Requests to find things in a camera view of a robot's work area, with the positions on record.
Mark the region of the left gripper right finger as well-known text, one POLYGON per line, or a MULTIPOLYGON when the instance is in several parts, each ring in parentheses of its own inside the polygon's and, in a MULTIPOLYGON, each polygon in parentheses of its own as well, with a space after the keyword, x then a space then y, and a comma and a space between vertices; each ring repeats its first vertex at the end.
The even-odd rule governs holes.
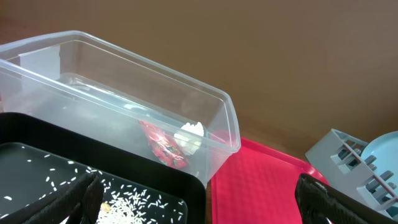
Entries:
POLYGON ((303 224, 397 224, 308 174, 300 174, 295 200, 303 224))

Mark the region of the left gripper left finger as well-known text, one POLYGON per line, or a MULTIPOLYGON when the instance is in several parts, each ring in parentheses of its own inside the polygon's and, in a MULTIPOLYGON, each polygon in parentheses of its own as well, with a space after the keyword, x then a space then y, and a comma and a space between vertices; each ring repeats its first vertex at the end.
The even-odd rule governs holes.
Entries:
POLYGON ((74 183, 64 186, 4 218, 3 224, 95 224, 104 199, 104 188, 95 174, 85 174, 74 183))

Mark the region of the rice food waste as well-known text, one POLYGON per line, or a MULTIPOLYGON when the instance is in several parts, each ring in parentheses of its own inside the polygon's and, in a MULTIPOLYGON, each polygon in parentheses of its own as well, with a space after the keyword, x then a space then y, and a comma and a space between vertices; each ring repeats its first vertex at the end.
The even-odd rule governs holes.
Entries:
POLYGON ((1 161, 1 217, 52 195, 84 174, 96 174, 104 188, 98 223, 185 223, 186 203, 175 196, 120 179, 75 161, 16 155, 1 161))

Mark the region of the red snack wrapper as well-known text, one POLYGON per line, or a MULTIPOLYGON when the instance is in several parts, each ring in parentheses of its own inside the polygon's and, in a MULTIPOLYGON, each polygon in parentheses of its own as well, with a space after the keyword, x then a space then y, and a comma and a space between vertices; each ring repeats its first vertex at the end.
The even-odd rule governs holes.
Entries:
POLYGON ((167 136, 164 130, 157 126, 144 121, 139 121, 139 123, 147 136, 152 152, 161 163, 174 169, 183 169, 188 167, 188 158, 179 149, 173 138, 167 136))

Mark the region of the white tissue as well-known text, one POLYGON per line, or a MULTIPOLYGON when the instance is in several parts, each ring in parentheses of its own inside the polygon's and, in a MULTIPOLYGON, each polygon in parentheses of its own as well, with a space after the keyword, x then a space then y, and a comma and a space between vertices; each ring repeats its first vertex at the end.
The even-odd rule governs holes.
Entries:
MULTIPOLYGON (((204 136, 204 127, 201 122, 197 124, 186 123, 181 127, 182 130, 188 131, 189 133, 196 134, 197 136, 204 136)), ((201 139, 192 136, 182 135, 181 132, 174 134, 175 142, 179 146, 180 150, 186 155, 193 155, 201 146, 201 139)))

